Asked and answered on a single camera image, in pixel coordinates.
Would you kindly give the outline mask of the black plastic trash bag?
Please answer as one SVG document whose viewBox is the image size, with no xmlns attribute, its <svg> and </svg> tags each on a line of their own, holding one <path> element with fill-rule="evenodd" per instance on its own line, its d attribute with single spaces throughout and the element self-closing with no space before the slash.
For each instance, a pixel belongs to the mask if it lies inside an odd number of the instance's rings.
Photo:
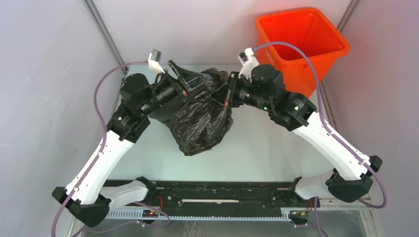
<svg viewBox="0 0 419 237">
<path fill-rule="evenodd" d="M 209 79 L 201 92 L 186 101 L 177 96 L 149 115 L 170 130 L 186 156 L 211 150 L 233 125 L 232 110 L 210 97 L 227 81 L 228 72 L 209 68 L 203 73 Z"/>
</svg>

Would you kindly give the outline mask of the orange plastic trash bin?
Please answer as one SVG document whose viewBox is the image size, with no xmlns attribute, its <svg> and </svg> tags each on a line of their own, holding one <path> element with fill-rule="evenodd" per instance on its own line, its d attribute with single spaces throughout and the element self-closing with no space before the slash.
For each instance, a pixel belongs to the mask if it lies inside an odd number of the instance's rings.
<svg viewBox="0 0 419 237">
<path fill-rule="evenodd" d="M 345 56 L 350 44 L 332 22 L 313 7 L 296 8 L 257 17 L 257 45 L 274 41 L 290 43 L 300 49 L 313 64 L 321 81 L 334 62 Z M 304 58 L 282 45 L 255 51 L 261 64 L 271 64 L 284 75 L 286 90 L 310 97 L 316 89 L 312 72 Z"/>
</svg>

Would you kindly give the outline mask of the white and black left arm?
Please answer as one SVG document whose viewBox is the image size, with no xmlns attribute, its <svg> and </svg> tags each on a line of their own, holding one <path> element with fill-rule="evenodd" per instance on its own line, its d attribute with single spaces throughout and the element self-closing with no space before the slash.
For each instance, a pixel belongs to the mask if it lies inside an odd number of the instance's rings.
<svg viewBox="0 0 419 237">
<path fill-rule="evenodd" d="M 206 73 L 185 69 L 169 60 L 169 74 L 158 62 L 148 67 L 156 74 L 150 83 L 141 73 L 126 77 L 122 101 L 108 122 L 103 122 L 103 137 L 79 174 L 65 187 L 56 187 L 52 196 L 76 219 L 88 227 L 99 225 L 116 208 L 134 202 L 152 205 L 155 185 L 144 177 L 127 184 L 106 187 L 105 182 L 122 156 L 150 125 L 149 115 L 175 98 L 188 99 L 201 92 L 210 80 Z"/>
</svg>

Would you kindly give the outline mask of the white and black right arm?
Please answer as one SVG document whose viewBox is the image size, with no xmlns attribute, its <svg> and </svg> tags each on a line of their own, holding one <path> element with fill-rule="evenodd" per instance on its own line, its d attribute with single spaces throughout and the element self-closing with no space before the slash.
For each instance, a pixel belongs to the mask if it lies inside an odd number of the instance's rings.
<svg viewBox="0 0 419 237">
<path fill-rule="evenodd" d="M 301 206 L 314 197 L 352 203 L 369 193 L 382 159 L 365 155 L 345 141 L 306 96 L 286 90 L 283 74 L 272 65 L 258 65 L 248 74 L 231 72 L 226 88 L 225 107 L 245 104 L 267 112 L 272 121 L 307 141 L 333 165 L 324 174 L 295 178 L 287 193 L 291 205 Z"/>
</svg>

